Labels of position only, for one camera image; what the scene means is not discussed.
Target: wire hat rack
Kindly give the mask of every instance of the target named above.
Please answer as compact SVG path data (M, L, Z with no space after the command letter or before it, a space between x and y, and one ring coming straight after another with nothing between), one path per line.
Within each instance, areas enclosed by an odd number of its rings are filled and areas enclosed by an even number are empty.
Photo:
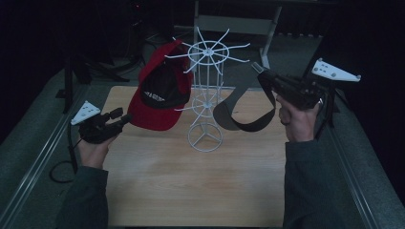
M212 152L221 146L224 136L213 116L213 108L223 101L222 87L224 84L224 62L227 59L238 62L249 62L230 56L230 50L241 49L249 46L227 47L222 41L229 33L229 30L218 40L204 40L200 29L197 27L200 42L194 45L183 43L189 47L187 54L166 55L167 58L186 57L190 59L190 67L185 73L193 71L194 85L193 96L190 107L177 111L192 110L197 115L194 122L191 123L188 131L188 142L190 145L201 152ZM216 75L211 80L210 70L215 68Z

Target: baseball cap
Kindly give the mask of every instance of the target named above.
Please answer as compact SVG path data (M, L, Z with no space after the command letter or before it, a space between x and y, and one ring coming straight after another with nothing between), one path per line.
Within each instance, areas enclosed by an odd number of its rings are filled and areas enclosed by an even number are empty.
M191 94L193 74L184 73L188 57L166 58L185 54L180 40L157 48L139 73L139 86L128 107L131 124L153 131L172 128L181 116Z

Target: sleeve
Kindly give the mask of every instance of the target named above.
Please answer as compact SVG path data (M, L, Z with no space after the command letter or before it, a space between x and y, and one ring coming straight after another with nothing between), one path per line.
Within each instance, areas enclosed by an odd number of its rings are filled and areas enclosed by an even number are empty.
M108 227L107 177L107 171L79 167L56 218L58 229Z
M345 228L332 202L317 141L286 144L284 229Z

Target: wooden table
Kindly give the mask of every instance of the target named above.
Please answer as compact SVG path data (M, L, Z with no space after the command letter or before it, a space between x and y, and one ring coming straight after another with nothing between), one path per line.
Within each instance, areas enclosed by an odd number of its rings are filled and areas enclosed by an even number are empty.
M103 112L126 111L135 90L112 88ZM250 122L270 109L263 92L248 91L234 118ZM110 225L281 226L287 139L277 115L261 132L222 129L222 145L209 153L187 141L197 117L192 111L165 132L126 125L104 164Z

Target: white bracket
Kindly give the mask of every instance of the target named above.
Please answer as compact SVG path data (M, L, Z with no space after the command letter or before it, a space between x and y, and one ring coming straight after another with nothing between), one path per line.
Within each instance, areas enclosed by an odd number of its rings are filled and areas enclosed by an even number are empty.
M341 69L334 67L327 62L324 62L322 58L319 58L315 65L313 66L312 73L319 76L331 79L331 80L341 80L341 81L352 81L358 82L361 79L361 75L354 75L347 73Z
M72 125L75 125L99 113L99 108L95 107L90 102L85 101L83 106L81 106L80 110L75 115L74 119L72 119L71 123Z

